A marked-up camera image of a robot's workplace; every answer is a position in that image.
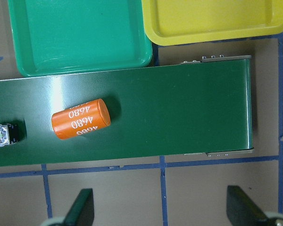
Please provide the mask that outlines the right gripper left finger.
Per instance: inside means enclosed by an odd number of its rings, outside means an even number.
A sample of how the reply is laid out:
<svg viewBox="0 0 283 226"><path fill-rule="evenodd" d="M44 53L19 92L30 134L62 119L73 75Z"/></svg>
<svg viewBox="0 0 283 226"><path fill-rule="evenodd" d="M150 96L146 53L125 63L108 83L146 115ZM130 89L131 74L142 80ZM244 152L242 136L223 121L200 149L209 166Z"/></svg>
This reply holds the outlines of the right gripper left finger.
<svg viewBox="0 0 283 226"><path fill-rule="evenodd" d="M94 222L94 199L92 188L80 191L69 212L62 221L62 226L92 226Z"/></svg>

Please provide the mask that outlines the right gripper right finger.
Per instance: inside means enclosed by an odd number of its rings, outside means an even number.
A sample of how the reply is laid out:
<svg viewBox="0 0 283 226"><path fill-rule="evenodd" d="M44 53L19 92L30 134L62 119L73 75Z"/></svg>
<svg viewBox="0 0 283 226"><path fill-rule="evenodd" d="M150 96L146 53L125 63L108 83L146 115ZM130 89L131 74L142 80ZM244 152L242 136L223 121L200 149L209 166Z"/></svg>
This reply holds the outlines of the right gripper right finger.
<svg viewBox="0 0 283 226"><path fill-rule="evenodd" d="M226 215L232 226L276 226L277 218L269 218L239 186L228 186Z"/></svg>

